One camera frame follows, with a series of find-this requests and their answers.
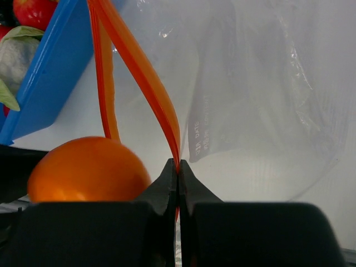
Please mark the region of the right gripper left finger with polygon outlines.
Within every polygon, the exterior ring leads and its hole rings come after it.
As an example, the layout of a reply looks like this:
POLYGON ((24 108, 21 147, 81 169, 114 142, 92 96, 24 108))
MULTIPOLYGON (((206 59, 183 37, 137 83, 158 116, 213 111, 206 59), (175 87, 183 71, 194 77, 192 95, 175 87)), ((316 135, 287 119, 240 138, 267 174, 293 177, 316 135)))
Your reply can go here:
POLYGON ((158 178, 134 202, 150 204, 155 213, 176 215, 177 173, 173 159, 168 159, 158 178))

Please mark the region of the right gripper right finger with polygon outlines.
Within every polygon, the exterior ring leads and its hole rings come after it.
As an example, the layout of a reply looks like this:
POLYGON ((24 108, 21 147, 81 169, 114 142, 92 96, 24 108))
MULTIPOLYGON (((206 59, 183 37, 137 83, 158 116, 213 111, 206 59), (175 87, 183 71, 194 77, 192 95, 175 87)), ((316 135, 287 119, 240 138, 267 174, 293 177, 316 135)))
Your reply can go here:
POLYGON ((194 174, 186 160, 180 161, 179 211, 181 217, 198 213, 203 217, 217 217, 217 208, 223 201, 194 174))

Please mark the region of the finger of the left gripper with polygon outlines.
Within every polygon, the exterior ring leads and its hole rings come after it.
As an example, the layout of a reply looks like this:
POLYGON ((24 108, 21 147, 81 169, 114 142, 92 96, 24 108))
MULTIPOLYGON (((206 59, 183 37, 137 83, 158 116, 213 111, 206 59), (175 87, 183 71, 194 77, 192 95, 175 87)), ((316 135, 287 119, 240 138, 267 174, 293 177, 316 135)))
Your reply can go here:
POLYGON ((29 176, 47 153, 1 145, 1 203, 10 203, 27 195, 29 176))

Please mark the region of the toy orange persimmon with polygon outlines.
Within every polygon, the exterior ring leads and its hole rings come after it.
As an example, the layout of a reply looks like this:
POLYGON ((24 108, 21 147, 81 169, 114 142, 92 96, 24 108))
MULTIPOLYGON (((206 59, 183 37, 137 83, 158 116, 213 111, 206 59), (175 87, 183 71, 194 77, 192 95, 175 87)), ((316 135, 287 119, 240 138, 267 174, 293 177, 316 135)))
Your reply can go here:
POLYGON ((120 142, 82 137, 48 152, 27 183, 32 202, 130 201, 151 185, 144 164, 120 142))

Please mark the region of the clear orange-zip bag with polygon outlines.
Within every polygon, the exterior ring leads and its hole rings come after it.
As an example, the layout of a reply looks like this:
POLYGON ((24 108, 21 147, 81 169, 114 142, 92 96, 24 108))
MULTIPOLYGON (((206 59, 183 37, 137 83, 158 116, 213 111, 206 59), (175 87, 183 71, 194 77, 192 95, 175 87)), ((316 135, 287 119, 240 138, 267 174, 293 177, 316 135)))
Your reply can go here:
POLYGON ((355 218, 354 1, 89 1, 107 137, 224 200, 355 218))

